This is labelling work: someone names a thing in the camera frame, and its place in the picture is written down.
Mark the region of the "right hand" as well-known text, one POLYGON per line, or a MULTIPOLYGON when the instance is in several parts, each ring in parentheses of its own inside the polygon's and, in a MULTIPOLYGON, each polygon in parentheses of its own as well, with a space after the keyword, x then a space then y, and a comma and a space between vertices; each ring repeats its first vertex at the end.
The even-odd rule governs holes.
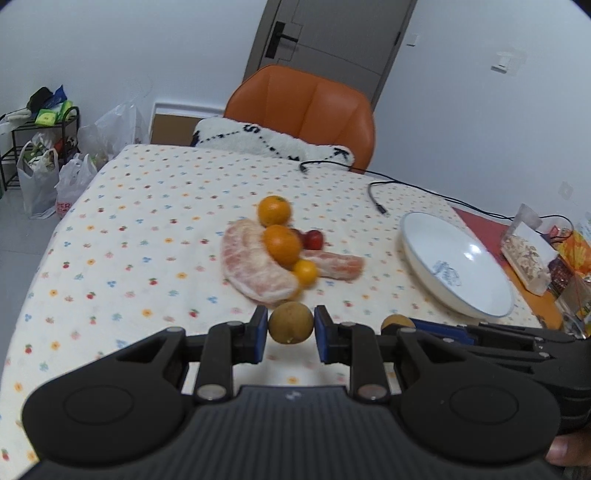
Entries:
POLYGON ((591 465, 591 433, 583 432, 556 437, 546 460, 562 467, 587 467, 591 465))

